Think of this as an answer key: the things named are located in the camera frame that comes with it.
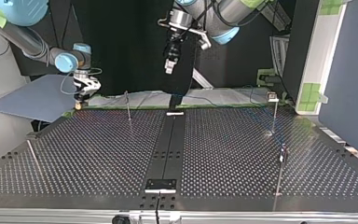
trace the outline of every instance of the black backdrop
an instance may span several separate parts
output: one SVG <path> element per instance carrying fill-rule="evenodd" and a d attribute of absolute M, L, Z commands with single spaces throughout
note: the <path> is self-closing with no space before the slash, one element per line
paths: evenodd
<path fill-rule="evenodd" d="M 272 25 L 259 16 L 241 28 L 238 36 L 226 46 L 213 42 L 211 49 L 200 52 L 195 47 L 195 40 L 190 38 L 183 48 L 185 56 L 174 74 L 166 76 L 162 57 L 166 29 L 157 26 L 157 19 L 165 17 L 172 1 L 50 0 L 51 13 L 33 28 L 52 46 L 61 46 L 62 42 L 65 49 L 70 49 L 75 42 L 91 44 L 93 66 L 103 69 L 99 76 L 103 84 L 99 91 L 102 95 L 147 90 L 185 94 L 193 66 L 215 87 L 254 85 L 257 69 L 272 67 L 269 46 Z M 292 17 L 295 0 L 280 2 Z M 71 3 L 76 14 L 68 10 Z M 71 14 L 65 29 L 68 11 Z M 13 49 L 24 76 L 58 72 L 52 66 L 47 69 L 42 63 L 23 57 L 20 50 Z"/>
<path fill-rule="evenodd" d="M 99 76 L 101 94 L 124 91 L 164 90 L 185 94 L 195 59 L 195 37 L 183 45 L 183 55 L 173 74 L 164 72 L 162 56 L 167 29 L 157 25 L 171 9 L 172 1 L 126 0 L 74 1 L 84 41 L 92 45 L 93 65 L 103 69 Z"/>

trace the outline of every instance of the black metal plate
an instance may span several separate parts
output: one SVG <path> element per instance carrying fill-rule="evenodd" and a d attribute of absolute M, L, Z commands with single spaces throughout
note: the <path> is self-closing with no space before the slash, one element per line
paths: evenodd
<path fill-rule="evenodd" d="M 279 110 L 271 136 L 272 111 L 186 111 L 182 162 L 171 168 L 175 175 L 166 170 L 181 177 L 175 209 L 358 212 L 358 160 L 290 109 Z M 276 198 L 282 144 L 289 159 Z"/>
<path fill-rule="evenodd" d="M 0 161 L 0 206 L 139 209 L 164 115 L 76 112 L 32 141 L 34 150 L 25 144 Z"/>

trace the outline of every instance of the silver metal surface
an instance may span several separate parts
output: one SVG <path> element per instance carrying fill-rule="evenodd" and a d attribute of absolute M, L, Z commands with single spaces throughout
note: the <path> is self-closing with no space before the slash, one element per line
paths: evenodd
<path fill-rule="evenodd" d="M 173 9 L 171 11 L 170 22 L 172 23 L 179 24 L 185 28 L 188 28 L 191 26 L 192 21 L 193 18 L 182 10 Z"/>
<path fill-rule="evenodd" d="M 139 209 L 164 115 L 76 112 L 0 160 L 0 206 Z"/>
<path fill-rule="evenodd" d="M 358 212 L 358 160 L 291 110 L 279 109 L 271 136 L 273 110 L 186 111 L 175 210 L 272 211 L 285 144 L 276 211 Z"/>
<path fill-rule="evenodd" d="M 193 79 L 196 80 L 203 89 L 213 89 L 213 85 L 195 68 L 193 69 Z"/>
<path fill-rule="evenodd" d="M 154 212 L 123 212 L 111 210 L 16 210 L 0 209 L 0 223 L 111 223 L 114 216 L 137 217 L 144 224 L 156 223 Z M 184 224 L 201 223 L 358 223 L 358 214 L 323 213 L 195 213 L 158 212 L 160 223 L 173 223 L 174 218 Z"/>
<path fill-rule="evenodd" d="M 233 23 L 242 21 L 253 12 L 252 8 L 247 7 L 241 0 L 223 0 L 219 4 L 222 17 Z"/>

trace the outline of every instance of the metal bracket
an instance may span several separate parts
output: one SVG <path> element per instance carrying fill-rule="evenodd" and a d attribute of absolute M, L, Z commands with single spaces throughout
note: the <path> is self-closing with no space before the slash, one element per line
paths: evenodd
<path fill-rule="evenodd" d="M 213 85 L 195 68 L 193 69 L 193 78 L 201 85 L 203 89 L 213 89 Z"/>
<path fill-rule="evenodd" d="M 201 40 L 200 40 L 200 46 L 202 49 L 206 50 L 209 49 L 212 46 L 211 41 L 209 40 L 208 36 L 206 35 L 206 31 L 201 31 L 201 30 L 195 30 L 193 28 L 187 28 L 185 26 L 182 26 L 180 24 L 175 24 L 170 22 L 169 25 L 171 27 L 177 28 L 177 29 L 181 29 L 181 30 L 188 30 L 190 33 L 196 34 L 196 35 L 200 35 L 201 36 Z"/>
<path fill-rule="evenodd" d="M 182 217 L 180 216 L 180 212 L 171 213 L 169 224 L 182 224 Z"/>
<path fill-rule="evenodd" d="M 148 179 L 145 193 L 176 193 L 176 183 L 175 179 Z"/>
<path fill-rule="evenodd" d="M 328 104 L 328 97 L 323 94 L 319 94 L 319 102 L 324 105 Z"/>
<path fill-rule="evenodd" d="M 141 213 L 130 213 L 129 218 L 131 224 L 143 224 Z"/>

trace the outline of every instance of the gray panel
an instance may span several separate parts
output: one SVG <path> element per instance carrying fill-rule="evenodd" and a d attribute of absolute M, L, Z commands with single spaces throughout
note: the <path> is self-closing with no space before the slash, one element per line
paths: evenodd
<path fill-rule="evenodd" d="M 0 160 L 0 206 L 139 209 L 163 120 L 164 111 L 134 111 L 131 121 L 125 110 L 76 112 L 34 150 Z"/>
<path fill-rule="evenodd" d="M 276 203 L 275 211 L 358 212 L 358 160 L 290 109 L 279 110 L 271 137 L 271 112 L 187 110 L 182 173 L 171 170 L 180 179 L 180 191 L 170 195 L 172 208 L 267 212 Z M 276 198 L 282 143 L 289 160 Z M 165 176 L 174 178 L 168 168 Z"/>
<path fill-rule="evenodd" d="M 76 92 L 72 77 L 43 76 L 0 98 L 0 112 L 54 122 L 63 113 L 73 109 L 76 103 L 73 95 L 62 91 Z"/>
<path fill-rule="evenodd" d="M 358 1 L 347 5 L 320 121 L 358 149 Z"/>

